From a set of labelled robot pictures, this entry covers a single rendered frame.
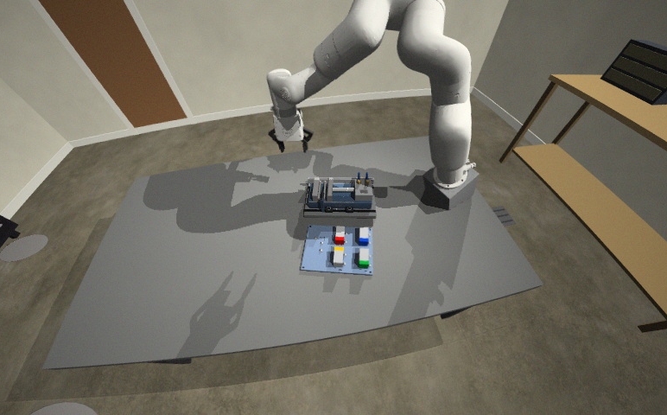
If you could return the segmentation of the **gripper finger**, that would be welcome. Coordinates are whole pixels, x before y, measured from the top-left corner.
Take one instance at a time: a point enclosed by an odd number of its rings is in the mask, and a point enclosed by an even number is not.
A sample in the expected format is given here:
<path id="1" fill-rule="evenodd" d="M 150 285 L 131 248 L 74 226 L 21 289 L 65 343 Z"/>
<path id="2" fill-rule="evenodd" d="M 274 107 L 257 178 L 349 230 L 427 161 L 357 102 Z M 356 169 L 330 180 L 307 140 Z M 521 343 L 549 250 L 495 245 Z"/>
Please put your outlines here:
<path id="1" fill-rule="evenodd" d="M 274 135 L 274 133 L 275 133 L 275 128 L 269 132 L 269 136 L 272 137 L 272 139 L 273 139 L 274 141 L 276 141 L 276 143 L 277 143 L 278 146 L 279 146 L 279 149 L 281 150 L 281 152 L 283 152 L 284 149 L 285 149 L 285 147 L 284 147 L 284 143 L 283 143 L 283 141 L 277 141 L 277 140 L 276 140 L 276 135 Z"/>
<path id="2" fill-rule="evenodd" d="M 311 130 L 305 128 L 305 127 L 302 127 L 302 129 L 303 129 L 303 132 L 308 134 L 308 137 L 306 137 L 304 135 L 304 139 L 302 140 L 302 142 L 303 142 L 303 144 L 302 144 L 303 151 L 304 151 L 304 153 L 306 153 L 306 151 L 308 149 L 308 141 L 311 139 L 311 137 L 313 136 L 314 133 Z"/>

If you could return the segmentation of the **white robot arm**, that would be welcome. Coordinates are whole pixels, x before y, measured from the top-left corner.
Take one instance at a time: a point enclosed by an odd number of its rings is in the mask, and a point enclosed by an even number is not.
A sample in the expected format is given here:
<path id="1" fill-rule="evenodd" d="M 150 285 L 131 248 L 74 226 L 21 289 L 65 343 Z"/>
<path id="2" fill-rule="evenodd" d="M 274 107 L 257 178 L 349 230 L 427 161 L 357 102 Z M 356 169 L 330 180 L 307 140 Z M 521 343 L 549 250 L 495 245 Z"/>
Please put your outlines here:
<path id="1" fill-rule="evenodd" d="M 445 13 L 442 0 L 354 0 L 346 18 L 314 50 L 311 66 L 294 75 L 286 69 L 267 74 L 270 110 L 280 118 L 297 111 L 302 117 L 297 104 L 372 54 L 386 29 L 399 31 L 400 61 L 429 76 L 434 180 L 443 188 L 459 187 L 476 167 L 465 165 L 471 142 L 471 57 L 464 45 L 443 35 Z"/>

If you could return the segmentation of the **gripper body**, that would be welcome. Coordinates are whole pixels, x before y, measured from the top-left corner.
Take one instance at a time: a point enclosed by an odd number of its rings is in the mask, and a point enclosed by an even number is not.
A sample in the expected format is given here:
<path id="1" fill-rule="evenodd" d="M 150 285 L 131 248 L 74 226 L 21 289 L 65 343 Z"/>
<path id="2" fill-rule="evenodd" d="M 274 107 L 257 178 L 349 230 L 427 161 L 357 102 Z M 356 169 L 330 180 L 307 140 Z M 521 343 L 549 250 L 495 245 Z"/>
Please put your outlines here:
<path id="1" fill-rule="evenodd" d="M 302 141 L 303 140 L 303 122 L 299 111 L 295 115 L 287 118 L 280 118 L 273 115 L 276 139 L 278 141 Z"/>

